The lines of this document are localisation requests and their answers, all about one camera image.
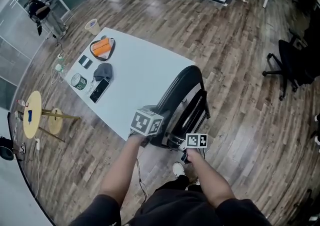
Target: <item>shoe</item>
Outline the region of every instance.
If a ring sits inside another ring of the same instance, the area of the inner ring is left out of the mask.
[[[196,179],[195,183],[193,185],[200,185],[199,179]]]
[[[26,144],[25,144],[24,142],[22,143],[22,145],[21,145],[20,148],[22,149],[22,151],[20,152],[20,154],[21,154],[21,155],[25,154],[25,152],[26,152]]]
[[[59,38],[62,39],[66,35],[66,33],[67,31],[63,31]]]
[[[315,142],[316,144],[320,145],[319,137],[318,137],[318,136],[316,136],[316,137],[314,138],[314,142]]]
[[[178,178],[180,175],[186,175],[184,167],[178,162],[173,164],[172,171],[175,174],[176,178]]]

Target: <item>black shorts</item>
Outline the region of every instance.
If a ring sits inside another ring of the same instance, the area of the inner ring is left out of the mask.
[[[6,138],[0,137],[0,147],[5,147],[10,150],[14,149],[14,142],[12,140],[8,140]]]

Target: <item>blue object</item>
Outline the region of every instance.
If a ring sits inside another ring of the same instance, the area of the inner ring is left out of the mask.
[[[32,110],[28,110],[28,122],[30,123],[32,121]]]

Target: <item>tin can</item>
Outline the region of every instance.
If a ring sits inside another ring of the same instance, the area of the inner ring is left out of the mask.
[[[87,85],[87,80],[81,74],[76,73],[71,78],[71,85],[78,90],[83,90]]]

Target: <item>black chair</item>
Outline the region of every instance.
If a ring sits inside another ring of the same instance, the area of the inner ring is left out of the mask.
[[[170,119],[177,107],[198,84],[200,84],[199,91],[184,109],[173,130],[167,132]],[[183,69],[171,83],[157,106],[152,108],[152,111],[163,115],[164,121],[160,132],[156,136],[148,137],[148,141],[154,146],[178,151],[179,146],[186,139],[186,134],[197,133],[203,122],[210,118],[207,92],[200,69],[197,66],[189,66]]]
[[[263,71],[262,75],[282,75],[283,77],[283,94],[279,99],[283,100],[286,96],[288,80],[292,84],[292,90],[297,91],[298,85],[311,84],[314,79],[320,75],[320,60],[317,54],[317,47],[314,44],[304,47],[301,43],[298,46],[301,50],[294,46],[296,39],[301,38],[290,30],[293,38],[288,43],[284,40],[279,40],[279,53],[281,61],[272,53],[269,53],[267,59],[274,58],[279,65],[280,70]]]

